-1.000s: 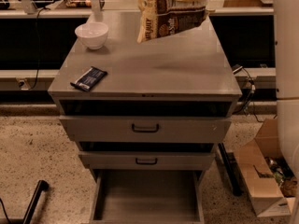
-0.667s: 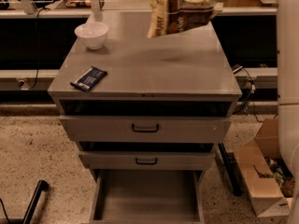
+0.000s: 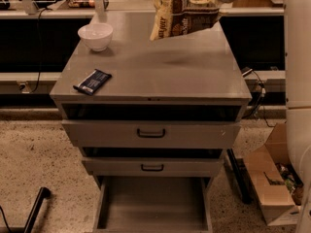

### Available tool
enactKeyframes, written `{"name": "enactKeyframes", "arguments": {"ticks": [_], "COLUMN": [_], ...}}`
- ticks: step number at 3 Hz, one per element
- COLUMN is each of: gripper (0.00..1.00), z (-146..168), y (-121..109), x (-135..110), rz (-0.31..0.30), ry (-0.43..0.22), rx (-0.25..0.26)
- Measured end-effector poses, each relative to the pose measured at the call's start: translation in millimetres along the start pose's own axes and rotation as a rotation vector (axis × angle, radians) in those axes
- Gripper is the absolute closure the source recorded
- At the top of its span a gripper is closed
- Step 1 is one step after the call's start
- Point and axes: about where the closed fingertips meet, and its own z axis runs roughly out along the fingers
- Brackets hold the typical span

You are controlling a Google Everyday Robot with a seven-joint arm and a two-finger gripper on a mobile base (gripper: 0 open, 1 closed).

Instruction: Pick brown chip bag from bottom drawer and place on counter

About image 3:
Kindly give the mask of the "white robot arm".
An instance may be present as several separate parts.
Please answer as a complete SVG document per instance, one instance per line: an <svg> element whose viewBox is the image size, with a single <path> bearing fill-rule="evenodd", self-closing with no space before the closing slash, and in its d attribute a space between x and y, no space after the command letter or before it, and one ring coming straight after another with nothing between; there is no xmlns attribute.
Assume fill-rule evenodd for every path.
<svg viewBox="0 0 311 233"><path fill-rule="evenodd" d="M218 0L230 3L234 0ZM311 0L283 0L286 55L287 147L303 182L295 233L311 231Z"/></svg>

